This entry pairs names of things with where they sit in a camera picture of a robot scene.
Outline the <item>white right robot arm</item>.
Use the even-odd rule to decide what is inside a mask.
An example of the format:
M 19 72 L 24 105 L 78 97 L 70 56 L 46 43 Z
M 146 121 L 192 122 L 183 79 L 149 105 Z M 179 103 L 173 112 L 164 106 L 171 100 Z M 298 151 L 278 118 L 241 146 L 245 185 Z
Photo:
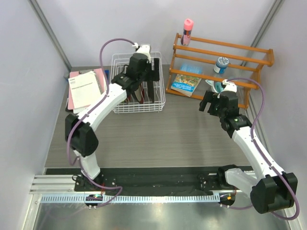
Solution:
M 200 111 L 210 104 L 208 113 L 219 118 L 222 129 L 241 148 L 255 177 L 243 172 L 235 165 L 219 168 L 217 185 L 222 189 L 233 186 L 245 193 L 251 206 L 260 213 L 275 213 L 277 210 L 295 207 L 298 217 L 299 202 L 296 197 L 298 179 L 294 173 L 286 173 L 276 163 L 255 133 L 256 117 L 253 122 L 239 112 L 237 85 L 234 79 L 223 80 L 222 90 L 207 90 L 200 102 Z

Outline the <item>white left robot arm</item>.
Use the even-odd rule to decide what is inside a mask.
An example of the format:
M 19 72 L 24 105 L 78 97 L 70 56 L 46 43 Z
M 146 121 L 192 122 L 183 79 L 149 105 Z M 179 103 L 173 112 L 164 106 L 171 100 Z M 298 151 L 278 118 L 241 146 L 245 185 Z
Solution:
M 159 59 L 151 58 L 148 44 L 134 44 L 135 53 L 129 59 L 128 66 L 117 74 L 107 86 L 107 90 L 98 100 L 77 115 L 69 114 L 65 119 L 65 140 L 67 151 L 73 150 L 81 163 L 86 176 L 85 185 L 91 191 L 101 188 L 102 179 L 95 151 L 99 141 L 96 129 L 104 118 L 128 97 L 139 102 L 148 96 L 154 102 L 154 82 L 160 80 Z

